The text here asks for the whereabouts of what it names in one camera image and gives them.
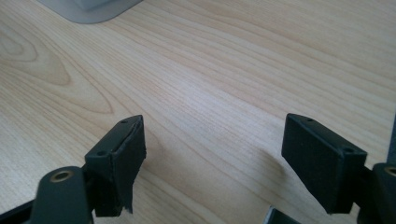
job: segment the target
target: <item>light wooden surface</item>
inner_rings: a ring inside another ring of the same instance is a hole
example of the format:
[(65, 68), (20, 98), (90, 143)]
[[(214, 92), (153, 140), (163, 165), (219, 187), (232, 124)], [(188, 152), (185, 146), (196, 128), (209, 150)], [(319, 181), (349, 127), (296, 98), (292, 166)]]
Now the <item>light wooden surface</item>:
[(0, 213), (142, 114), (148, 157), (134, 214), (97, 223), (262, 223), (270, 204), (327, 216), (280, 155), (287, 113), (384, 161), (396, 108), (396, 3), (145, 0), (75, 24), (0, 2)]

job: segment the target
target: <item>screw hole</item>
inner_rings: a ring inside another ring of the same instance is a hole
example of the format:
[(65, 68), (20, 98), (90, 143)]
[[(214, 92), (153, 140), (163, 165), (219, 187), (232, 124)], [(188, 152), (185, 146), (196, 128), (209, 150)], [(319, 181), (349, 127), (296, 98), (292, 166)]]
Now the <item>screw hole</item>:
[(396, 167), (392, 167), (392, 166), (385, 167), (385, 171), (390, 175), (396, 176)]
[(105, 151), (98, 151), (98, 152), (96, 153), (96, 155), (98, 155), (98, 156), (105, 156), (105, 155), (106, 155), (106, 152), (105, 152)]
[(60, 171), (50, 178), (50, 182), (52, 182), (52, 183), (62, 182), (62, 181), (65, 181), (66, 179), (70, 178), (72, 175), (73, 175), (73, 172), (71, 172), (71, 171)]

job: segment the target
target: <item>wood grain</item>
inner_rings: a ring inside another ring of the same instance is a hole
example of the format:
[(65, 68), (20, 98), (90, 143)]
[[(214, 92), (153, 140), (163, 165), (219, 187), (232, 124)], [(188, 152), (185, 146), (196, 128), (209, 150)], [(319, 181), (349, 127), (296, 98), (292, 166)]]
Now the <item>wood grain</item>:
[(0, 213), (83, 156), (120, 119), (145, 118), (134, 214), (97, 223), (262, 223), (270, 204), (328, 216), (280, 155), (287, 113), (384, 161), (396, 109), (394, 1), (145, 0), (69, 22), (0, 2)]

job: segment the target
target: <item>black plastic part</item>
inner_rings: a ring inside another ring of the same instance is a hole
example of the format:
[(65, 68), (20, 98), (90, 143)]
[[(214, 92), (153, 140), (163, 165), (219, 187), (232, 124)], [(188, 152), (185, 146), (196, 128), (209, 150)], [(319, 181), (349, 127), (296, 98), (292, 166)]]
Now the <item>black plastic part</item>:
[(364, 167), (357, 178), (354, 191), (355, 203), (361, 208), (358, 214), (358, 224), (383, 224), (378, 213), (373, 195), (374, 175), (371, 170)]
[(24, 203), (2, 215), (0, 215), (0, 224), (23, 223), (30, 219), (33, 201)]
[(75, 166), (60, 168), (41, 179), (30, 223), (92, 223), (81, 168)]
[(387, 162), (396, 164), (396, 115), (395, 115), (395, 119), (393, 120), (393, 131), (390, 136)]
[(300, 224), (300, 222), (271, 206), (262, 224)]
[(282, 156), (327, 213), (349, 213), (367, 153), (313, 119), (288, 114)]
[(117, 217), (122, 207), (132, 213), (132, 186), (145, 158), (142, 116), (117, 123), (85, 156), (83, 169), (92, 182), (90, 201), (98, 217)]
[(373, 197), (384, 224), (396, 223), (396, 165), (379, 163), (373, 167)]

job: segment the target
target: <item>wooden table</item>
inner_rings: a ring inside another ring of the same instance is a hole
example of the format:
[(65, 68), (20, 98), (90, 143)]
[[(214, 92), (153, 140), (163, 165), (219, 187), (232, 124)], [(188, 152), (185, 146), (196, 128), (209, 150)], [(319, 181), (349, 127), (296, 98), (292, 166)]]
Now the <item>wooden table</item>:
[(142, 114), (148, 157), (134, 214), (97, 223), (262, 223), (270, 204), (328, 216), (280, 155), (287, 113), (387, 156), (396, 109), (394, 1), (145, 0), (69, 22), (0, 2), (0, 213)]

